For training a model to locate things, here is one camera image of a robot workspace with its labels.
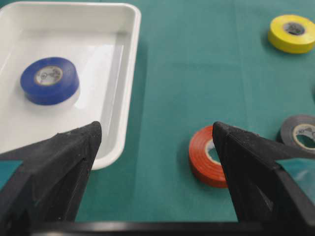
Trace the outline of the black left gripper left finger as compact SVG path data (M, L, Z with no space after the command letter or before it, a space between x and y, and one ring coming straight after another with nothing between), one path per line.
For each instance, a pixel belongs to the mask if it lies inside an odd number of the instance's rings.
M101 144L95 121L0 155L20 164L0 191L0 233L27 234L44 222L73 221Z

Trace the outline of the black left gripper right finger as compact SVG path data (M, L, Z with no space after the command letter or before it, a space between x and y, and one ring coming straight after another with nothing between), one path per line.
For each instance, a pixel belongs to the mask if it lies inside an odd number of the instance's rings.
M280 165L295 158L312 161L313 154L219 121L212 134L245 234L314 235L315 206Z

